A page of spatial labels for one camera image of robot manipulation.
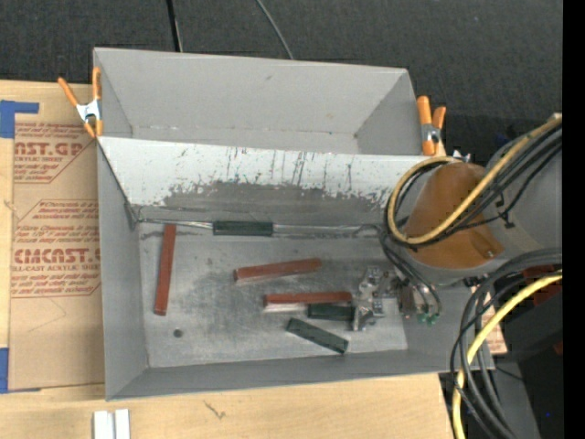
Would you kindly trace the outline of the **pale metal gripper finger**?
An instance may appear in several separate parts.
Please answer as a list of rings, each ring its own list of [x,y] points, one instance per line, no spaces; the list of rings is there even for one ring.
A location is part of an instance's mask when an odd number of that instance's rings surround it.
[[[363,331],[367,325],[375,325],[376,320],[385,316],[382,300],[374,300],[371,304],[360,304],[354,307],[351,328],[354,332]]]
[[[389,297],[389,271],[377,266],[370,266],[358,284],[357,298],[374,300],[384,297]]]

